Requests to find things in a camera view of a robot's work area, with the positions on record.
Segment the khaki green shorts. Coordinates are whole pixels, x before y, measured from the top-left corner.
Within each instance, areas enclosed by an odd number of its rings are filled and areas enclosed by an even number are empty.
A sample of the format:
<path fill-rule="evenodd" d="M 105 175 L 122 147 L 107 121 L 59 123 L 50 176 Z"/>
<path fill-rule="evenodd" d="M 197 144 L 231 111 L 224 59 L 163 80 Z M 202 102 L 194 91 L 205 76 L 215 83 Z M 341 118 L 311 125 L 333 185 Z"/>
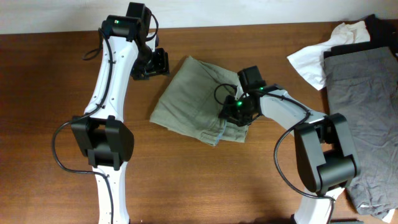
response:
<path fill-rule="evenodd" d="M 220 140 L 244 142 L 248 127 L 239 127 L 218 117 L 220 102 L 240 86 L 235 72 L 187 57 L 164 91 L 150 122 L 169 131 L 216 146 Z"/>

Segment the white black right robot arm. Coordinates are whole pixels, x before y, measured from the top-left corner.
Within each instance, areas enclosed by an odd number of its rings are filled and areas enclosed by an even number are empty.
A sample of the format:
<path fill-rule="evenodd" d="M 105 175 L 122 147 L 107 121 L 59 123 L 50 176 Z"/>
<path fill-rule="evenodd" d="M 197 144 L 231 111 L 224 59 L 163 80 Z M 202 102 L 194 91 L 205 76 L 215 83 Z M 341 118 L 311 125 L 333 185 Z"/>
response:
<path fill-rule="evenodd" d="M 281 168 L 278 151 L 291 134 L 299 177 L 305 190 L 284 182 L 302 196 L 292 223 L 331 223 L 336 199 L 361 172 L 358 152 L 347 119 L 340 113 L 327 115 L 292 98 L 280 85 L 268 85 L 256 66 L 238 72 L 233 95 L 222 103 L 219 117 L 237 126 L 247 126 L 264 116 L 280 124 L 285 132 L 274 146 L 274 164 Z"/>

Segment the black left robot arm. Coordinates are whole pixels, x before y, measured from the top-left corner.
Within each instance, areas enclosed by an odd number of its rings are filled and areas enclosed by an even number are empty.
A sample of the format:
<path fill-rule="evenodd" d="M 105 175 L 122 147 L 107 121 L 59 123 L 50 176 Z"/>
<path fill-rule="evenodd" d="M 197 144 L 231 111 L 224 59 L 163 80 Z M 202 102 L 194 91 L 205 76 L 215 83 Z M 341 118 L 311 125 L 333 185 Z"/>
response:
<path fill-rule="evenodd" d="M 98 187 L 99 222 L 129 223 L 125 176 L 134 135 L 124 124 L 130 79 L 169 74 L 167 52 L 159 47 L 155 19 L 143 3 L 131 2 L 125 16 L 109 15 L 99 28 L 102 61 L 95 90 L 82 118 L 71 124 L 78 147 L 92 166 Z"/>

